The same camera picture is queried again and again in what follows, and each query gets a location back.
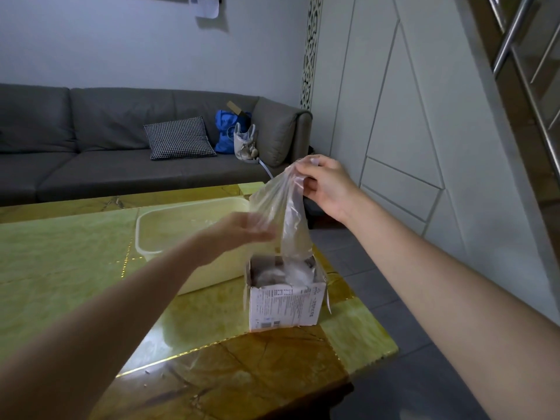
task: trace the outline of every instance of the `gray tile floor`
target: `gray tile floor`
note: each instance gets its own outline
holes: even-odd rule
[[[400,348],[397,359],[354,381],[354,392],[331,410],[332,420],[488,420],[354,236],[342,228],[311,234]]]

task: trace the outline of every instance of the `houndstooth pillow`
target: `houndstooth pillow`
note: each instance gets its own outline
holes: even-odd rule
[[[152,150],[152,161],[217,156],[206,136],[202,116],[144,125],[144,131]]]

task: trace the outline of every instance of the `translucent plastic tub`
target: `translucent plastic tub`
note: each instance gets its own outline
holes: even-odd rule
[[[248,205],[242,197],[225,197],[147,212],[136,221],[136,250],[149,261],[228,213],[248,211]],[[178,294],[242,276],[254,250],[255,247],[243,246],[222,254],[211,264],[198,268]]]

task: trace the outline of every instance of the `marble tabletop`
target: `marble tabletop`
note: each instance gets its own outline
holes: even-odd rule
[[[0,208],[0,361],[141,268],[136,218],[162,205],[248,197],[263,183]],[[253,419],[348,383],[398,348],[315,248],[328,276],[311,327],[248,332],[244,281],[176,297],[96,405],[94,419]]]

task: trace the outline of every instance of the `blue bag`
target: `blue bag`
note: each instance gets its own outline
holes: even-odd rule
[[[234,128],[235,123],[241,125],[241,132],[246,133],[251,125],[251,113],[245,112],[247,116],[239,116],[228,110],[216,112],[216,127],[220,131],[220,140],[214,151],[225,155],[234,154]]]

